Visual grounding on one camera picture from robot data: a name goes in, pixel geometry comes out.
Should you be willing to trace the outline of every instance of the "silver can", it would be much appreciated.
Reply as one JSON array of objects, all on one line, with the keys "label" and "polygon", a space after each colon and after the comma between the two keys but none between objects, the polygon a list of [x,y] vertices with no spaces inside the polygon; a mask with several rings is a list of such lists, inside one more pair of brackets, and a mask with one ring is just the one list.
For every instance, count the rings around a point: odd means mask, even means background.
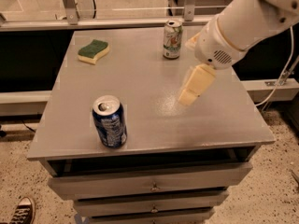
[{"label": "silver can", "polygon": [[93,103],[93,121],[106,147],[120,147],[127,139],[121,102],[112,95],[101,96]]},{"label": "silver can", "polygon": [[169,20],[164,26],[164,51],[163,56],[176,59],[180,54],[183,27],[180,21]]}]

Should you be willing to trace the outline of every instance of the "drawer knob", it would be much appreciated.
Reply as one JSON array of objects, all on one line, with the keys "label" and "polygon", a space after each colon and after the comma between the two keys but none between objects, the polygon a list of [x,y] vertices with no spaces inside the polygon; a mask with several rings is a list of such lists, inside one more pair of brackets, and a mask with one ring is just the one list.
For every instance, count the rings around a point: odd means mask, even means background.
[{"label": "drawer knob", "polygon": [[153,183],[152,188],[150,189],[150,191],[151,191],[151,192],[157,192],[157,191],[159,191],[159,190],[160,190],[160,188],[157,187],[157,184],[156,184],[156,183]]},{"label": "drawer knob", "polygon": [[151,213],[157,213],[159,210],[156,208],[155,205],[152,206]]}]

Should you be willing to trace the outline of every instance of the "speckled floor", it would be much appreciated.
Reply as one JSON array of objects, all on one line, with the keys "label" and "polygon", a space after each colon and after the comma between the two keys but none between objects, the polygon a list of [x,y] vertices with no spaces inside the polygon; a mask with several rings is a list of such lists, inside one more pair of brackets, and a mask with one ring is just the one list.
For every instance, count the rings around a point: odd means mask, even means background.
[{"label": "speckled floor", "polygon": [[[263,116],[276,143],[258,150],[251,159],[253,170],[229,188],[229,197],[206,224],[298,223],[299,190],[290,172],[299,174],[298,135],[276,110]],[[37,127],[36,122],[26,124]],[[35,224],[75,224],[72,202],[62,201],[47,186],[50,176],[39,162],[26,160],[34,133],[22,123],[5,123],[3,130],[7,136],[0,138],[0,222],[9,222],[20,198],[29,195],[36,200]]]}]

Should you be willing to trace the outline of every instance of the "sneaker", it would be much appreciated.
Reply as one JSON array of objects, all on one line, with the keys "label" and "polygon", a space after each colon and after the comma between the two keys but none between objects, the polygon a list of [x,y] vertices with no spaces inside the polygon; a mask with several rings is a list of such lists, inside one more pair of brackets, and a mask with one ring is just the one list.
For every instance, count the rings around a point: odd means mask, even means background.
[{"label": "sneaker", "polygon": [[35,203],[30,198],[23,198],[9,224],[32,224],[35,218]]}]

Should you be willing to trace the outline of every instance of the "wooden drawer front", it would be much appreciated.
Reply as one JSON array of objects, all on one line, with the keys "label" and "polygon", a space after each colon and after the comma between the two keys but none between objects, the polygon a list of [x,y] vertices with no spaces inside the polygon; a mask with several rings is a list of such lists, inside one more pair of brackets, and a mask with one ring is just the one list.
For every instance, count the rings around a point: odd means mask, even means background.
[{"label": "wooden drawer front", "polygon": [[245,162],[71,176],[52,178],[49,186],[66,200],[228,187],[238,184],[251,168]]},{"label": "wooden drawer front", "polygon": [[75,202],[74,207],[82,217],[158,213],[179,209],[213,207],[220,205],[227,196],[227,191],[191,191],[179,194],[146,195]]},{"label": "wooden drawer front", "polygon": [[213,209],[190,209],[184,211],[140,214],[130,216],[91,218],[90,223],[98,224],[166,224],[174,222],[204,221],[214,214]]}]

